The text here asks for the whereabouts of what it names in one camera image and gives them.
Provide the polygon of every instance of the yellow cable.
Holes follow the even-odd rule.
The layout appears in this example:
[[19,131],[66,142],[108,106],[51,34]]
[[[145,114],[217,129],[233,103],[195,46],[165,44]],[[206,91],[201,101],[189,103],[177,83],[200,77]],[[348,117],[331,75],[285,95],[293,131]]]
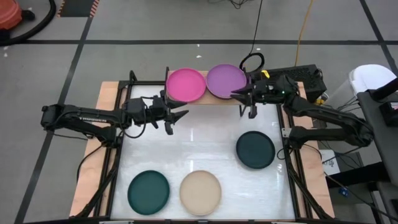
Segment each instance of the yellow cable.
[[303,26],[301,27],[300,35],[298,37],[297,50],[296,50],[296,59],[294,60],[294,66],[297,66],[297,61],[299,60],[299,49],[300,49],[301,37],[303,36],[305,24],[307,23],[308,15],[310,15],[312,4],[313,4],[313,0],[311,0],[310,5],[308,6],[307,13],[306,13],[306,15],[304,17]]

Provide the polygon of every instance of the white table surface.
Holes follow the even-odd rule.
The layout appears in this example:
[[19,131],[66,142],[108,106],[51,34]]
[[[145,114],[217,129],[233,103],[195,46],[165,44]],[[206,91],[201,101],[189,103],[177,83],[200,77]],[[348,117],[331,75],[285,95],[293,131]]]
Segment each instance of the white table surface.
[[[131,98],[158,95],[161,89],[134,86]],[[138,139],[124,138],[112,219],[294,219],[285,161],[275,157],[269,167],[253,170],[236,157],[236,141],[247,131],[263,132],[272,139],[276,151],[282,148],[275,105],[259,105],[255,119],[248,119],[248,112],[240,118],[236,105],[187,105],[180,110],[190,112],[173,126],[174,135],[168,136],[164,122],[158,122],[159,129],[148,124]],[[132,126],[127,133],[137,135],[141,129]],[[136,213],[127,201],[131,180],[145,170],[161,172],[170,184],[169,201],[153,215]],[[220,205],[209,215],[192,215],[180,202],[181,181],[194,170],[211,172],[221,184]]]

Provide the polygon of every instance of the gray floor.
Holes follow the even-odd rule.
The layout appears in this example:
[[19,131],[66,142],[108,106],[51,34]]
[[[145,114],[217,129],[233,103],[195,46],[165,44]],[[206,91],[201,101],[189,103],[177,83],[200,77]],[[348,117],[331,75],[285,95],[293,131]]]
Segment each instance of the gray floor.
[[[38,21],[49,9],[46,0],[18,1],[24,9],[31,7]],[[250,43],[260,1],[249,1],[240,10],[228,1],[214,2],[217,1],[101,0],[88,27],[87,40],[127,42],[100,41],[95,44],[86,41],[80,53],[76,50],[82,42],[77,40],[82,36],[87,18],[56,17],[32,38],[35,44],[0,49],[2,223],[15,221],[42,149],[45,132],[39,124],[40,109],[58,101],[68,74],[73,79],[65,103],[94,107],[101,82],[126,79],[130,69],[140,80],[161,80],[166,66],[208,70],[219,63],[237,65],[247,55],[250,44],[232,44],[229,40]],[[264,0],[257,40],[296,40],[309,2]],[[366,0],[366,3],[382,38],[398,40],[398,1]],[[19,26],[14,35],[29,30],[38,21]],[[219,44],[209,44],[211,42],[204,39],[220,41],[217,41]],[[45,40],[54,41],[48,44]],[[142,43],[130,40],[158,41]],[[195,41],[168,44],[163,40]],[[358,65],[378,63],[395,67],[388,63],[382,47],[372,42],[378,39],[359,0],[316,0],[303,40],[334,41],[304,43],[306,45],[301,46],[298,61],[299,65],[314,63],[323,70],[328,93],[333,93],[348,72]],[[339,40],[364,41],[347,45]],[[294,64],[294,44],[289,41],[262,43],[256,44],[254,49],[266,56],[266,68]],[[398,46],[388,45],[387,49],[393,58],[398,59]],[[78,62],[75,70],[74,65],[71,66],[74,58]],[[248,62],[249,68],[254,66],[255,62]],[[64,130],[59,133],[75,134]],[[52,139],[25,222],[68,216],[75,190],[76,167],[84,149],[84,141]],[[336,214],[342,219],[345,219],[344,213],[355,213],[346,219],[364,221],[358,217],[361,213],[369,213],[364,209],[339,206],[348,205],[335,206]]]

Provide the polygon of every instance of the red vacuum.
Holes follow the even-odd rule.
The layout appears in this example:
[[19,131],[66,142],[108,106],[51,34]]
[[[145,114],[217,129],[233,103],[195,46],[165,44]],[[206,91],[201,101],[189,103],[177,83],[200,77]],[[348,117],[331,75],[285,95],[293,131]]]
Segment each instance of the red vacuum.
[[33,21],[35,14],[29,10],[22,10],[16,0],[0,0],[0,46],[19,44],[46,27],[56,13],[54,0],[49,0],[49,3],[49,13],[39,24],[25,34],[11,38],[12,28],[22,21]]

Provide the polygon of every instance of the black floor line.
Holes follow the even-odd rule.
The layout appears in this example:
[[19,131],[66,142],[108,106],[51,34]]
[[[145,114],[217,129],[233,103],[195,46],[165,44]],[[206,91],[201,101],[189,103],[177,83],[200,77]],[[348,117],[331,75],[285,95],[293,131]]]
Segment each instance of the black floor line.
[[[65,102],[65,98],[67,96],[70,84],[72,82],[73,75],[75,74],[75,69],[76,69],[77,63],[79,61],[81,51],[83,50],[84,40],[87,38],[87,34],[88,34],[88,30],[90,29],[91,22],[92,22],[92,18],[88,18],[87,22],[86,22],[86,26],[81,35],[81,39],[80,39],[81,41],[76,49],[76,53],[75,53],[75,56],[73,57],[72,64],[70,65],[70,69],[69,69],[67,78],[65,80],[65,83],[63,85],[58,103]],[[22,203],[19,207],[17,217],[14,222],[15,224],[21,224],[24,222],[26,212],[29,208],[29,204],[30,204],[30,201],[32,200],[32,196],[35,191],[37,182],[39,181],[40,173],[43,169],[45,158],[47,157],[47,153],[50,149],[52,137],[53,137],[52,134],[47,133],[47,135],[44,139],[42,148],[40,150],[39,158],[37,158],[36,165],[34,167],[32,176],[30,177],[29,184],[28,184],[25,194],[24,194],[24,198],[22,199]]]
[[365,0],[359,0],[359,1],[360,1],[361,5],[362,5],[363,11],[365,12],[366,17],[369,20],[369,23],[370,23],[371,27],[373,29],[374,35],[376,35],[377,40],[380,41],[380,43],[381,43],[380,44],[381,49],[383,51],[384,56],[387,59],[387,62],[389,64],[390,68],[391,68],[391,71],[395,75],[398,75],[397,65],[396,65],[394,59],[391,56],[391,53],[390,53],[390,51],[389,51],[389,49],[387,47],[386,42],[383,39],[383,36],[381,35],[381,32],[380,32],[379,28],[377,27],[376,21],[374,20],[374,18],[372,16],[372,13],[371,13],[371,11],[370,11],[370,9],[368,7],[368,4],[366,4]]
[[[301,45],[398,45],[398,40],[302,40]],[[81,40],[27,40],[22,44],[80,44]],[[262,45],[296,45],[297,40],[256,40]],[[252,40],[84,40],[98,45],[252,44]]]

